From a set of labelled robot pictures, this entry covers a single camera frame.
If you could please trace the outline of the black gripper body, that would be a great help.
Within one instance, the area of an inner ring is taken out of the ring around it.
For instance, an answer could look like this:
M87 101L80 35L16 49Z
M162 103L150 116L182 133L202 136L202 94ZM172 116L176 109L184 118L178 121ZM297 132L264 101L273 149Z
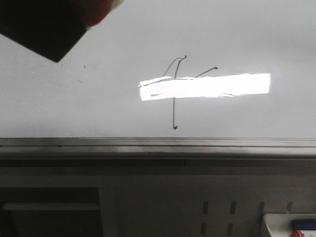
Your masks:
M108 13L107 0L2 0L0 33L59 62Z

